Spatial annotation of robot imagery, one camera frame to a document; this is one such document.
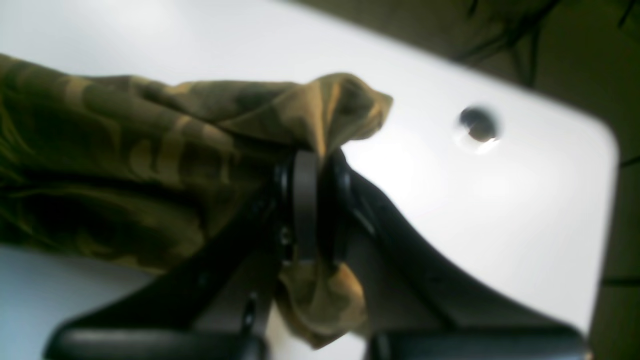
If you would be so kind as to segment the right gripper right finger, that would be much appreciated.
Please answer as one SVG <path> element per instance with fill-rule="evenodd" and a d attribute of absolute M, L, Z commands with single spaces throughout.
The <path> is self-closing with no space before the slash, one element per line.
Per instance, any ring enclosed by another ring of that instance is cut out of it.
<path fill-rule="evenodd" d="M 363 290 L 366 360 L 585 360 L 573 326 L 483 284 L 434 248 L 373 183 L 330 157 L 334 258 Z"/>

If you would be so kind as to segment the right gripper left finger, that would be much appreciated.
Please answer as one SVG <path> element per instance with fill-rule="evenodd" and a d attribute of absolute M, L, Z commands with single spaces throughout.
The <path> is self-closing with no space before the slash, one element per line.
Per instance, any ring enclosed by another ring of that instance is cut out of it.
<path fill-rule="evenodd" d="M 55 330 L 46 360 L 269 360 L 281 270 L 317 262 L 318 159 L 300 150 L 188 260 Z"/>

